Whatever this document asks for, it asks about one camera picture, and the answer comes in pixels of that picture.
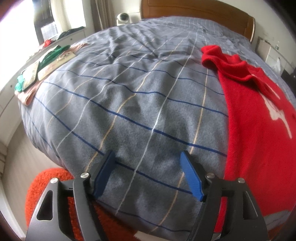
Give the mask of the red item on cabinet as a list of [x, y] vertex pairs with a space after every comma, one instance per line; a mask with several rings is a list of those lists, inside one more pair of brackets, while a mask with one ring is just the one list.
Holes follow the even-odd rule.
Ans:
[[50, 46], [50, 45], [53, 44], [54, 42], [55, 42], [55, 40], [51, 40], [51, 39], [49, 39], [49, 40], [45, 40], [45, 41], [44, 41], [44, 44], [43, 44], [43, 49], [46, 48], [46, 47], [48, 47], [48, 46]]

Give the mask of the white dresser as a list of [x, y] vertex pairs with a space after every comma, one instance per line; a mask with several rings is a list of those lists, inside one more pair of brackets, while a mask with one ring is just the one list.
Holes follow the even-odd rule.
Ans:
[[272, 67], [275, 64], [277, 58], [280, 58], [281, 75], [285, 71], [289, 75], [293, 73], [294, 68], [286, 60], [286, 58], [276, 48], [274, 48], [269, 42], [262, 39], [261, 37], [258, 37], [255, 52], [270, 67]]

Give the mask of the white plastic bag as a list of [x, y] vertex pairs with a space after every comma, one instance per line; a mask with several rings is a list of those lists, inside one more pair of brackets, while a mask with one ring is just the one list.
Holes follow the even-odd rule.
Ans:
[[281, 75], [281, 64], [280, 64], [280, 58], [277, 58], [275, 64], [271, 67], [273, 69], [273, 71], [277, 74], [277, 75]]

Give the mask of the wooden headboard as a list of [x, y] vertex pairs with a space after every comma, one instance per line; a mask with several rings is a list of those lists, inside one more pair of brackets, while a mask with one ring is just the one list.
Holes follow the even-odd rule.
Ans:
[[188, 16], [215, 21], [243, 35], [250, 42], [254, 39], [255, 18], [222, 1], [140, 1], [142, 19], [163, 16]]

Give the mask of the green garment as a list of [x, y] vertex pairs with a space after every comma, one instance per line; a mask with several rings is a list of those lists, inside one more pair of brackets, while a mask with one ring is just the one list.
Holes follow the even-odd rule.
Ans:
[[70, 45], [61, 47], [57, 45], [53, 50], [49, 51], [41, 60], [37, 60], [31, 64], [17, 77], [17, 83], [15, 85], [15, 91], [22, 92], [29, 88], [37, 80], [37, 74], [44, 69], [47, 65], [52, 63], [63, 52], [68, 50]]

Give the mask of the pink folded garment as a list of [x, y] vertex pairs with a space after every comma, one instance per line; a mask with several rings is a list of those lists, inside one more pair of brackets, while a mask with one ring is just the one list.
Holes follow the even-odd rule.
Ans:
[[[86, 42], [82, 42], [82, 43], [78, 43], [78, 44], [74, 44], [74, 45], [70, 45], [70, 48], [66, 51], [71, 51], [74, 54], [76, 54], [76, 52], [78, 50], [80, 50], [81, 48], [88, 46], [89, 44]], [[39, 89], [40, 85], [42, 84], [42, 82], [44, 80], [38, 81], [37, 83], [35, 83], [33, 86], [29, 87], [27, 90], [22, 91], [22, 92], [17, 92], [15, 91], [15, 96], [18, 98], [18, 100], [20, 102], [22, 102], [23, 105], [30, 105], [30, 103], [33, 100], [33, 97], [35, 96], [37, 90]]]

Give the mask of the beige labelled folded garment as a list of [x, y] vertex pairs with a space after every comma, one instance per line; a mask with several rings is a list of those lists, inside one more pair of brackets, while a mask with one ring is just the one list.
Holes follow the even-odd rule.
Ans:
[[37, 65], [34, 63], [33, 67], [29, 68], [28, 73], [25, 73], [26, 70], [23, 73], [24, 82], [22, 85], [22, 91], [27, 90], [29, 87], [33, 86], [38, 81], [44, 80], [53, 71], [55, 71], [57, 68], [64, 65], [74, 57], [76, 57], [76, 55], [73, 52], [66, 51], [65, 53], [62, 53], [60, 56], [58, 56], [53, 62], [51, 62], [39, 71], [37, 70]]

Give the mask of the beige curtain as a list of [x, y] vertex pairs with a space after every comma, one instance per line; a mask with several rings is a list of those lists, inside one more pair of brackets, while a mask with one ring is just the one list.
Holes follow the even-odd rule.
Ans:
[[95, 32], [116, 25], [112, 2], [109, 0], [91, 0], [92, 20]]

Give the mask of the orange fluffy rug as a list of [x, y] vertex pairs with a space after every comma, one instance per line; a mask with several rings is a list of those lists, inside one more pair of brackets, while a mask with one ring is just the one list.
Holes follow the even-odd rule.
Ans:
[[[49, 168], [40, 172], [29, 186], [25, 201], [26, 224], [29, 225], [36, 205], [44, 192], [46, 186], [52, 178], [58, 178], [61, 181], [71, 180], [71, 173], [63, 168]], [[109, 240], [133, 241], [138, 240], [135, 237], [136, 231], [122, 221], [115, 218], [111, 213], [94, 203], [94, 208], [98, 219], [101, 221], [104, 231], [106, 231]], [[68, 214], [70, 215], [72, 230], [77, 240], [83, 240], [79, 223], [77, 219], [74, 198], [68, 198]]]

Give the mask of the dark clothes on cabinet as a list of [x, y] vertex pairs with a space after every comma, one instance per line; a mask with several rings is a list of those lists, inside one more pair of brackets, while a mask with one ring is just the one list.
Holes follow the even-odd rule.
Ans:
[[85, 27], [81, 26], [81, 27], [79, 27], [79, 28], [73, 28], [73, 29], [67, 30], [67, 31], [65, 31], [65, 32], [62, 32], [62, 33], [59, 35], [59, 37], [58, 37], [57, 40], [60, 40], [60, 39], [66, 37], [66, 36], [68, 36], [68, 35], [70, 35], [70, 34], [72, 34], [72, 33], [75, 33], [75, 32], [80, 31], [80, 30], [82, 30], [82, 29], [84, 29], [84, 28], [85, 28]]

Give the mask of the white round fan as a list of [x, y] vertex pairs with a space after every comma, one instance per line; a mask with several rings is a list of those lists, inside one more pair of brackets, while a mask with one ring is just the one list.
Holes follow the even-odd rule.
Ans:
[[118, 26], [126, 25], [130, 23], [130, 16], [128, 13], [120, 13], [117, 15], [116, 24]]

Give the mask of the red knit sweater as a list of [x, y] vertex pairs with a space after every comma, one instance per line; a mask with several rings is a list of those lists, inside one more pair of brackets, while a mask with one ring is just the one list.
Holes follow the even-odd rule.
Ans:
[[224, 179], [246, 180], [272, 230], [295, 206], [295, 108], [261, 68], [217, 45], [201, 51], [202, 64], [218, 74], [227, 103]]

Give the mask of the grey plaid bed duvet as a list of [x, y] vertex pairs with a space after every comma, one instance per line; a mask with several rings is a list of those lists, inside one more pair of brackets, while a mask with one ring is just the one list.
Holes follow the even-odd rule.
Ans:
[[288, 85], [248, 39], [211, 20], [162, 17], [95, 33], [85, 47], [20, 104], [33, 145], [72, 175], [113, 150], [117, 165], [99, 202], [124, 223], [168, 240], [186, 240], [201, 208], [180, 168], [189, 151], [224, 175], [228, 111], [202, 47], [218, 45], [260, 67], [286, 95]]

